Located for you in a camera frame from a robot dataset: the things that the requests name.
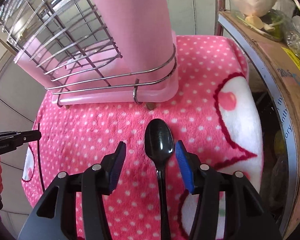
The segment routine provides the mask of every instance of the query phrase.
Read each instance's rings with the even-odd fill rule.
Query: white wall
[[[13,63],[7,52],[0,61],[0,132],[31,130],[45,89]],[[1,155],[2,222],[17,237],[32,208],[21,186],[27,144]]]
[[[215,0],[167,0],[170,21],[177,35],[213,35]]]

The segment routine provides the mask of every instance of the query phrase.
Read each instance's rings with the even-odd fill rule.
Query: metal wire
[[[8,33],[7,40],[18,51],[15,63],[25,53],[35,62],[36,67],[43,70],[44,75],[49,75],[56,86],[47,90],[59,89],[53,94],[60,95],[107,88],[134,87],[133,99],[138,103],[138,86],[153,85],[169,78],[177,67],[174,47],[171,57],[161,66],[148,71],[133,72],[121,75],[103,76],[100,69],[110,64],[122,55],[110,35],[106,25],[94,3],[91,0],[5,0],[0,8],[0,24],[2,31]],[[31,43],[39,40],[41,45],[30,52]],[[100,57],[99,53],[115,50],[111,56]],[[113,78],[146,75],[159,70],[172,60],[175,64],[170,73],[153,82],[111,85]],[[59,70],[64,68],[67,74],[59,75]],[[96,72],[99,78],[68,82],[74,75],[80,75],[89,71]],[[73,85],[89,84],[90,82],[103,81],[106,86],[74,90]]]

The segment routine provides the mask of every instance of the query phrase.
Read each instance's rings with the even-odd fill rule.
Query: pink fabric
[[[241,170],[257,190],[260,187],[261,126],[244,78],[248,75],[247,63],[240,50],[233,41],[218,36],[178,36],[177,50],[179,91],[171,100],[156,104],[153,111],[134,103],[73,105],[67,110],[53,105],[51,94],[47,93],[34,124],[34,129],[39,122],[41,125],[45,187],[60,171],[83,172],[104,155],[113,153],[119,141],[127,144],[118,187],[111,196],[104,196],[114,240],[160,237],[155,167],[144,152],[144,132],[154,118],[163,119],[175,142],[183,140],[187,150],[197,154],[203,163],[231,174]],[[28,172],[22,184],[34,206],[42,188],[37,145],[33,142],[30,147],[33,154],[27,154]],[[183,239],[191,228],[188,217],[194,216],[195,210],[174,155],[166,176],[171,236]],[[78,236],[84,238],[80,194],[76,211]],[[218,232],[222,238],[221,227]]]

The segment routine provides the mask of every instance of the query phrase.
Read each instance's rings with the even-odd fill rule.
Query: white polka dot
[[[175,199],[175,200],[179,200],[180,197],[181,197],[181,194],[177,194],[177,195],[174,196],[174,199]]]

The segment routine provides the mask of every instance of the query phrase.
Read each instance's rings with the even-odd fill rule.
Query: pink utensil holder
[[[178,71],[176,69],[177,53],[174,50],[176,36],[171,32],[169,12],[166,0],[93,0],[102,15],[115,44],[119,48],[122,58],[116,57],[114,49],[88,55],[88,58],[78,62],[58,62],[55,58],[37,65],[51,57],[46,48],[30,60],[40,41],[32,37],[26,45],[26,54],[20,51],[15,58],[34,79],[46,89],[54,93],[53,102],[59,105],[98,103],[98,102],[163,102],[172,98],[178,91]],[[91,46],[107,43],[102,41]],[[102,62],[103,59],[115,58],[107,65],[92,69],[91,62]],[[162,68],[149,71],[172,60]],[[111,85],[108,87],[102,76],[106,77]],[[136,79],[139,83],[156,82],[163,80],[170,73],[170,77],[162,82],[138,87],[138,99],[133,97]]]

